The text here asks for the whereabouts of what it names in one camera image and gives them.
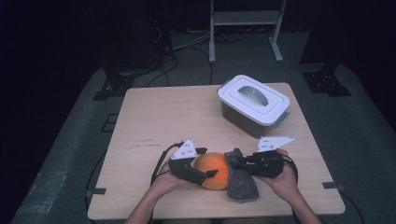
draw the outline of gray carpet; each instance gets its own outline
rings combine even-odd
[[[241,41],[216,45],[217,61],[212,64],[211,84],[222,84],[244,74],[261,82],[291,85],[304,116],[318,143],[334,181],[359,207],[366,223],[396,223],[396,135],[387,124],[357,76],[340,65],[335,75],[352,96],[329,97],[312,93],[302,72],[317,71],[321,64],[299,64],[308,33],[280,33],[279,48],[284,62],[277,63],[268,43],[269,34],[239,36]],[[195,35],[173,34],[174,47],[193,40]],[[193,46],[208,52],[208,45]],[[165,58],[171,86],[210,84],[210,65],[197,49],[175,52],[178,61]],[[162,71],[138,77],[133,88],[142,88]],[[87,185],[95,186],[111,133],[102,132],[107,116],[119,113],[122,97],[105,101],[92,98],[102,88],[103,70],[92,75],[56,139],[35,183],[13,223],[91,223],[87,218]],[[165,76],[150,87],[166,86]],[[327,223],[361,223],[352,204],[339,216],[323,216]],[[291,217],[277,217],[277,223],[294,223]],[[97,221],[122,223],[122,220]]]

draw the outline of gray sponge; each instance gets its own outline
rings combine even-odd
[[[251,177],[248,171],[238,169],[238,167],[242,167],[245,164],[244,161],[237,159],[243,157],[241,150],[235,148],[231,152],[224,153],[224,155],[230,171],[227,189],[228,196],[240,203],[251,202],[258,199],[259,191],[257,190],[253,177]]]

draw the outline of container lid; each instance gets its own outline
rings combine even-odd
[[[260,125],[273,125],[289,108],[289,98],[260,83],[238,75],[218,89],[220,100]]]

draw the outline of dark background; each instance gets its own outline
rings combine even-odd
[[[163,28],[163,2],[114,2],[0,2],[1,223],[14,216],[81,90],[102,68],[100,56],[132,67],[150,66],[161,57],[163,42],[153,45],[149,28]],[[170,0],[169,6],[171,30],[208,29],[209,1]],[[216,1],[218,10],[227,6],[271,9],[278,4]],[[287,32],[311,29],[302,63],[323,63],[335,51],[392,127],[395,9],[391,0],[289,0],[282,24]]]

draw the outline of white storage container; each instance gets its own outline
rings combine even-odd
[[[255,138],[265,136],[289,115],[289,98],[260,83],[238,75],[218,89],[222,115]]]

